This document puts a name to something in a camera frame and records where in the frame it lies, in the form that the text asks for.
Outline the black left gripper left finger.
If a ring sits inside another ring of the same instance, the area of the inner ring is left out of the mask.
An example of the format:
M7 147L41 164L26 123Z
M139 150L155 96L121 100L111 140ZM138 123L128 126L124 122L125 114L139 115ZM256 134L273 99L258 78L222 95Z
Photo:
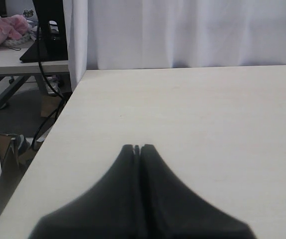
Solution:
M124 145L113 165L91 189L42 217L29 238L143 238L139 153L137 145Z

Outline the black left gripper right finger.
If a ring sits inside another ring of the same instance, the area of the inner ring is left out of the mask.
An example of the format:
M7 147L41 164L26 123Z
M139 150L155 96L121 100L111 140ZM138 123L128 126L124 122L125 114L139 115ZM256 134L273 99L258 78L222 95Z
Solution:
M254 239L249 225L214 207L187 187L157 149L140 154L140 187L150 239Z

